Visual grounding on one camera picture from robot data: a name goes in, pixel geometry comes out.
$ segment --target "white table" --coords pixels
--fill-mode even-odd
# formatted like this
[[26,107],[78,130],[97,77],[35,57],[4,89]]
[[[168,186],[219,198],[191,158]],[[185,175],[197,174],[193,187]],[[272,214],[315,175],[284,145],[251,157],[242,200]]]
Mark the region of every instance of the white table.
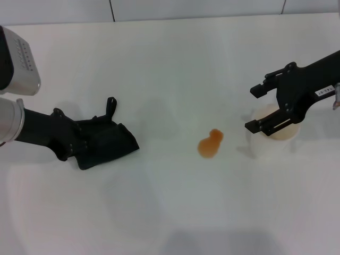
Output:
[[[1,148],[9,209],[0,223],[13,229],[1,234],[0,250],[339,254],[340,111],[331,110],[333,98],[310,109],[281,158],[253,159],[244,128],[254,109],[274,101],[274,92],[261,99],[249,93],[266,73],[340,49],[338,14],[10,29],[30,43],[42,80],[39,94],[23,97],[26,108],[49,114],[59,107],[78,120],[103,114],[114,96],[114,120],[141,149],[81,171],[45,148]],[[224,140],[214,159],[203,159],[196,147],[213,128]],[[14,239],[19,248],[11,247]]]

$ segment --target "orange liquid spill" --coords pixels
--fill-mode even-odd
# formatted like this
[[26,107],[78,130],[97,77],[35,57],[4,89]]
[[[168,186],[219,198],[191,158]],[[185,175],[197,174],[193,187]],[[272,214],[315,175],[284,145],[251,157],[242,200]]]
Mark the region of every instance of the orange liquid spill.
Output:
[[223,140],[223,133],[218,129],[211,130],[209,135],[208,138],[201,140],[197,147],[203,158],[213,158]]

